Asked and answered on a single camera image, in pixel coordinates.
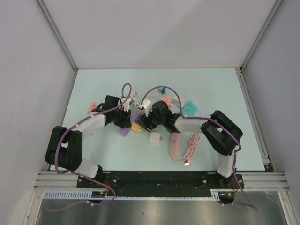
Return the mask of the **pink cube socket adapter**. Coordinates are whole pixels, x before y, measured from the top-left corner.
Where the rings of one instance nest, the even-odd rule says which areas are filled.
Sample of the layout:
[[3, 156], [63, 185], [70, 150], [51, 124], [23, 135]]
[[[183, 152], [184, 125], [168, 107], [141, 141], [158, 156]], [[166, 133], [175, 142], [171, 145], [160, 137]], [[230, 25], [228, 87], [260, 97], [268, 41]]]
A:
[[171, 109], [171, 107], [172, 107], [171, 97], [169, 97], [169, 96], [162, 96], [161, 97], [161, 101], [164, 101], [167, 104], [168, 108]]

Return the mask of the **white charger plug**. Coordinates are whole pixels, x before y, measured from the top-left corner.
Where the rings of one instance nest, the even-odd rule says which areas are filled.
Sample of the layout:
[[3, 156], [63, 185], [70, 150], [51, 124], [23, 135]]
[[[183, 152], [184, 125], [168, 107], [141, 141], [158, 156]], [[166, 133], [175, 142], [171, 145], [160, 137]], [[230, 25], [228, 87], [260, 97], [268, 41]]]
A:
[[151, 144], [159, 144], [160, 141], [163, 140], [163, 137], [159, 132], [150, 132], [149, 133], [149, 143]]

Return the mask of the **teal power strip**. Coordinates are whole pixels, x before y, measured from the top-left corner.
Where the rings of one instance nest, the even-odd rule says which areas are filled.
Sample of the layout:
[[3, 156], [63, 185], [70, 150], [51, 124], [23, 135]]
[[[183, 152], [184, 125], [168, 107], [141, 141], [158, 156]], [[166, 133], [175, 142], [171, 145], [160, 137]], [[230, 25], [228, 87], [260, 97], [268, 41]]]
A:
[[188, 117], [195, 116], [197, 111], [198, 109], [192, 101], [187, 101], [182, 108], [183, 115]]

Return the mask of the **pink power strip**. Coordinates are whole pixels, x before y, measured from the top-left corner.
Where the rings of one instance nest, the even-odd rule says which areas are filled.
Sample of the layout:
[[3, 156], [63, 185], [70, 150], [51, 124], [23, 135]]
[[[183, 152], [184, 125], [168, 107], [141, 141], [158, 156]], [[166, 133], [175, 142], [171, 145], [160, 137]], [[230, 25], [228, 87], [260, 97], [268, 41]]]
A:
[[169, 148], [169, 155], [171, 157], [177, 157], [179, 155], [179, 153], [180, 153], [180, 140], [181, 140], [181, 134], [180, 133], [171, 134], [170, 148]]

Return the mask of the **dark green charger block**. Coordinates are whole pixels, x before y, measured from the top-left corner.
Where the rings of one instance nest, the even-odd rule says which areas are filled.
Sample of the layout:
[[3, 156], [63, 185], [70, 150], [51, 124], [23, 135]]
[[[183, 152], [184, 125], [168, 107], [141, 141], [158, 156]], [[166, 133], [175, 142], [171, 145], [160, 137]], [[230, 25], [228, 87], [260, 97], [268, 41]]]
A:
[[141, 127], [144, 125], [144, 122], [143, 122], [142, 118], [139, 118], [139, 119], [137, 120], [137, 123], [138, 123]]

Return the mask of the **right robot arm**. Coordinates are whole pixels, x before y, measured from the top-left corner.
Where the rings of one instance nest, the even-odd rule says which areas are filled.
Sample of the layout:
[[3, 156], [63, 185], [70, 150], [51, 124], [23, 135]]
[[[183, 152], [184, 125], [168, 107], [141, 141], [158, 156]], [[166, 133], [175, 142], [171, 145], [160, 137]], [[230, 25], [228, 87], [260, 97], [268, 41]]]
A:
[[233, 183], [233, 179], [239, 181], [235, 166], [243, 132], [223, 112], [214, 111], [209, 117], [186, 116], [182, 110], [173, 113], [162, 100], [147, 107], [140, 105], [139, 109], [144, 114], [138, 119], [138, 124], [147, 131], [161, 125], [171, 134], [203, 134], [218, 153], [217, 184], [221, 188], [227, 188]]

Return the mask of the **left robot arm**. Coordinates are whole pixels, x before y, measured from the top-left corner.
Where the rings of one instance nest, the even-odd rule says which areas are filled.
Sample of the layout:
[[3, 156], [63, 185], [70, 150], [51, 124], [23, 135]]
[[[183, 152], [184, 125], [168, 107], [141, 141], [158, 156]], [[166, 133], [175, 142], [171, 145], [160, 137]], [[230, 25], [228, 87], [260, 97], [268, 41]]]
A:
[[53, 128], [45, 161], [55, 166], [58, 174], [63, 168], [84, 177], [89, 184], [97, 188], [103, 184], [104, 175], [101, 166], [83, 158], [83, 140], [95, 131], [113, 123], [120, 128], [131, 126], [130, 96], [119, 98], [107, 95], [104, 103], [97, 107], [92, 104], [89, 116], [67, 128]]

